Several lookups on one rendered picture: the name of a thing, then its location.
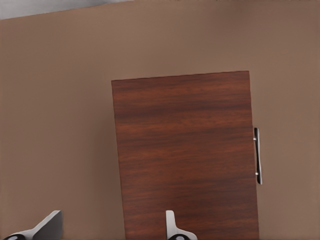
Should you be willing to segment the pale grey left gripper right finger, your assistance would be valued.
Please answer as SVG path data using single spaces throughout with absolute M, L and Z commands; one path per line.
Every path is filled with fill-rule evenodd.
M 182 230 L 176 226 L 175 213 L 166 210 L 166 240 L 197 240 L 197 236 L 189 231 Z

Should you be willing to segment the dark wooden cabinet box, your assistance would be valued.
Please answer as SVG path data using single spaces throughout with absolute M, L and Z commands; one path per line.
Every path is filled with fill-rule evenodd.
M 249 72 L 111 85 L 126 240 L 259 240 Z

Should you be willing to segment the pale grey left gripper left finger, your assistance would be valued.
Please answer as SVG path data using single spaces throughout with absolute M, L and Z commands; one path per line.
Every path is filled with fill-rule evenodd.
M 63 212 L 54 210 L 35 227 L 13 233 L 3 240 L 61 240 L 63 235 Z

